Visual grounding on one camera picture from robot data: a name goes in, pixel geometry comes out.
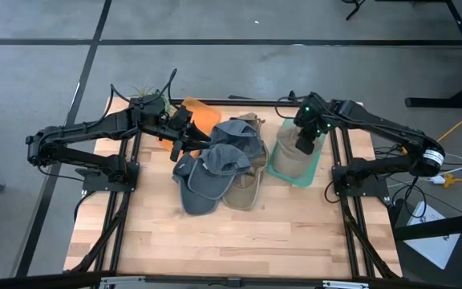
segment green tray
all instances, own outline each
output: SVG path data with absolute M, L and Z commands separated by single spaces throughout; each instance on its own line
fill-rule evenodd
M 292 126 L 295 126 L 293 120 L 285 120 L 282 123 L 283 128 L 288 128 L 288 127 L 292 127 Z M 321 144 L 324 143 L 325 139 L 326 139 L 325 134 L 320 135 L 320 137 L 318 138 L 318 140 L 320 141 Z M 310 165 L 308 165 L 308 169 L 304 172 L 303 175 L 301 175 L 300 177 L 297 177 L 297 178 L 288 177 L 288 176 L 286 176 L 286 175 L 284 175 L 282 173 L 278 173 L 274 169 L 272 164 L 274 162 L 274 156 L 276 155 L 276 149 L 278 149 L 278 142 L 277 141 L 276 141 L 276 144 L 274 145 L 274 150 L 270 154 L 269 163 L 267 164 L 267 167 L 266 167 L 267 173 L 273 175 L 276 178 L 282 179 L 283 181 L 288 181 L 289 183 L 294 184 L 294 185 L 299 186 L 299 187 L 310 186 L 311 183 L 313 182 L 314 173 L 317 171 L 318 160 L 320 159 L 320 152 L 322 151 L 322 149 L 318 150 L 314 154 L 313 160 L 311 161 Z

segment gray cap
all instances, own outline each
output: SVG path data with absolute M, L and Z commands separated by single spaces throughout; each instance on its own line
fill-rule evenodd
M 259 133 L 243 120 L 228 120 L 215 125 L 210 137 L 212 145 L 232 145 L 244 152 L 248 158 L 261 153 Z
M 185 153 L 174 166 L 172 179 L 180 185 L 181 205 L 187 214 L 202 215 L 209 214 L 217 208 L 218 201 L 210 200 L 194 193 L 188 186 L 188 176 L 192 172 L 196 160 Z
M 206 198 L 218 200 L 234 177 L 249 169 L 249 158 L 240 149 L 231 144 L 214 144 L 197 158 L 188 178 L 188 187 Z

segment gray floor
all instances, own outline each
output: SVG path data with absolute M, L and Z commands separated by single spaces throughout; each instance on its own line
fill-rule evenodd
M 462 1 L 456 5 L 462 15 Z M 91 38 L 102 0 L 0 0 L 0 37 Z M 336 0 L 190 0 L 112 3 L 103 39 L 458 39 L 442 4 L 367 1 L 350 22 L 352 7 Z M 10 274 L 43 176 L 26 163 L 24 137 L 62 124 L 87 56 L 87 47 L 0 47 L 0 278 Z M 462 50 L 376 47 L 99 47 L 77 121 L 103 111 L 114 83 L 164 85 L 174 68 L 175 97 L 229 94 L 273 99 L 289 90 L 364 102 L 374 114 L 439 137 L 462 118 L 462 109 L 406 108 L 405 97 L 448 97 L 462 88 Z M 374 138 L 375 145 L 386 144 Z M 462 155 L 462 127 L 445 139 Z M 82 144 L 90 151 L 93 144 Z M 63 173 L 73 174 L 72 168 Z M 409 176 L 397 176 L 402 181 Z M 462 184 L 422 188 L 462 210 Z M 60 180 L 30 269 L 58 273 L 72 232 L 81 186 Z M 417 196 L 411 203 L 418 201 Z M 458 213 L 430 200 L 446 216 Z M 411 268 L 404 268 L 411 276 Z

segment wooden table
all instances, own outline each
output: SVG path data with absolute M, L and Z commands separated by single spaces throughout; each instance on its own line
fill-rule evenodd
M 111 112 L 127 107 L 113 100 Z M 222 120 L 255 112 L 265 119 L 261 136 L 270 150 L 283 119 L 273 108 L 215 107 Z M 296 108 L 280 108 L 294 115 Z M 371 137 L 350 131 L 355 157 L 374 158 Z M 193 217 L 181 208 L 180 191 L 172 180 L 174 163 L 155 137 L 143 135 L 139 184 L 132 193 L 118 272 L 134 275 L 206 275 L 271 278 L 349 279 L 351 270 L 339 204 L 327 203 L 324 188 L 333 164 L 329 137 L 313 184 L 298 188 L 266 174 L 257 203 L 250 211 L 232 210 L 222 202 L 211 214 Z M 95 153 L 118 153 L 120 142 L 98 140 Z M 132 141 L 128 146 L 130 155 Z M 341 152 L 342 161 L 345 154 Z M 96 193 L 79 208 L 65 262 L 70 269 L 81 261 L 100 235 L 108 192 Z M 401 275 L 399 258 L 384 205 L 364 197 L 363 210 L 369 239 L 390 268 Z M 108 243 L 103 268 L 108 268 L 113 239 Z M 365 275 L 363 253 L 356 240 L 360 272 Z

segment beige fabric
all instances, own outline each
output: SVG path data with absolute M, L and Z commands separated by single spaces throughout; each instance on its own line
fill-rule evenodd
M 248 113 L 239 116 L 239 119 L 249 123 L 258 133 L 260 133 L 261 124 L 265 121 L 257 118 L 255 113 Z M 236 210 L 249 210 L 254 205 L 259 191 L 261 177 L 269 160 L 269 150 L 262 141 L 261 153 L 259 156 L 250 160 L 251 169 L 248 173 L 236 176 L 229 190 L 224 194 L 222 201 L 229 208 Z
M 322 145 L 318 138 L 314 140 L 314 150 L 311 155 L 306 155 L 295 147 L 300 132 L 298 127 L 280 128 L 277 134 L 278 148 L 274 154 L 272 166 L 278 173 L 288 177 L 297 178 L 304 174 L 313 160 L 314 154 Z

